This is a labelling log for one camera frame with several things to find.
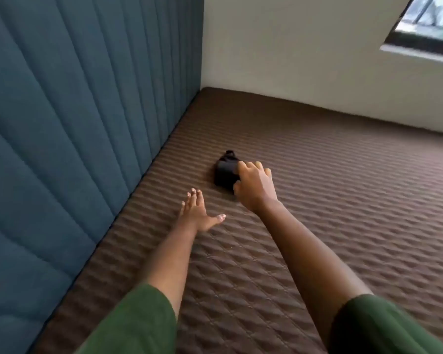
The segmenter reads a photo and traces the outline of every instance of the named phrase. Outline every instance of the window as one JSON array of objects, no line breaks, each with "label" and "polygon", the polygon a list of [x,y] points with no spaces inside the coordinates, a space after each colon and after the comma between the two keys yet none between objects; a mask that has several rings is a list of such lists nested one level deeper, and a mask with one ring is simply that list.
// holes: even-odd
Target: window
[{"label": "window", "polygon": [[443,55],[443,0],[411,0],[385,42]]}]

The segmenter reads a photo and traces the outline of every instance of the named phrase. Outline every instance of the upholstered headboard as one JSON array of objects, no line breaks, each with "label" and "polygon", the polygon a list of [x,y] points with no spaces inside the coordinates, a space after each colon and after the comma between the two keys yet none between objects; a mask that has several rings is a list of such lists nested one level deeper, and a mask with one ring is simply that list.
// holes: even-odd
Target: upholstered headboard
[{"label": "upholstered headboard", "polygon": [[0,0],[0,354],[24,353],[200,88],[204,0]]}]

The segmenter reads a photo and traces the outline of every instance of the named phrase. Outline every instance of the forearm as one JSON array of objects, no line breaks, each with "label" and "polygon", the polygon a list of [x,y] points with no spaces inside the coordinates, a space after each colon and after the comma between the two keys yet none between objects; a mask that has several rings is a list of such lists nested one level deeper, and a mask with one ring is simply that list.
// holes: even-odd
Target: forearm
[{"label": "forearm", "polygon": [[371,293],[354,272],[278,201],[256,213],[276,242],[325,345],[338,310]]},{"label": "forearm", "polygon": [[164,293],[178,317],[196,228],[178,221],[145,264],[138,282]]}]

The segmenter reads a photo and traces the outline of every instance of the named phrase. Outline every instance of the green sleeve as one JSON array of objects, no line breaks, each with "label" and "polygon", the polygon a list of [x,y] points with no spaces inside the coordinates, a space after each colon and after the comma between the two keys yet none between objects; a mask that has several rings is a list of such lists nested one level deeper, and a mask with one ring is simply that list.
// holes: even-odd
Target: green sleeve
[{"label": "green sleeve", "polygon": [[148,285],[128,293],[76,354],[174,353],[177,321],[164,294]]},{"label": "green sleeve", "polygon": [[338,312],[328,351],[331,354],[443,354],[443,343],[391,302],[375,295],[361,295]]}]

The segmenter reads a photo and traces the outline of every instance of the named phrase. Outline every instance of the mattress surface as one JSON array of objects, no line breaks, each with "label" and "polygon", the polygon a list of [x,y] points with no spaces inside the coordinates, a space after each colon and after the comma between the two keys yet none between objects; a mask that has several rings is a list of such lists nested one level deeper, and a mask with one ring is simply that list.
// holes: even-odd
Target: mattress surface
[{"label": "mattress surface", "polygon": [[32,353],[72,353],[124,297],[186,191],[225,222],[197,236],[179,353],[323,353],[262,223],[212,184],[225,150],[272,169],[279,199],[376,294],[443,340],[443,134],[206,88],[43,330]]}]

